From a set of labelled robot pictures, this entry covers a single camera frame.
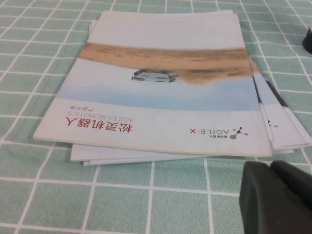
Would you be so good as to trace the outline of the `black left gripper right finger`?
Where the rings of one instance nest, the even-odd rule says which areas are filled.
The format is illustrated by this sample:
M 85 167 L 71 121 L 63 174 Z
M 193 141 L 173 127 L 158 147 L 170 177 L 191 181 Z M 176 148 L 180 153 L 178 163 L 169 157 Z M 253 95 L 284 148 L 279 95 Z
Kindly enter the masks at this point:
M 271 169 L 307 207 L 312 206 L 312 175 L 281 160 L 273 161 Z

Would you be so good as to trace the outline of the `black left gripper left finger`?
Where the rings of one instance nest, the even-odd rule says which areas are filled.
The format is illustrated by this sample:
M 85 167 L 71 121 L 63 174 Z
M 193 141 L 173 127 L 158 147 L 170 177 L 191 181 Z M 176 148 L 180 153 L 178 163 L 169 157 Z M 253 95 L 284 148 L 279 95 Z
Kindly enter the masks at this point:
M 246 234 L 310 234 L 312 207 L 307 207 L 262 162 L 244 164 L 239 206 Z

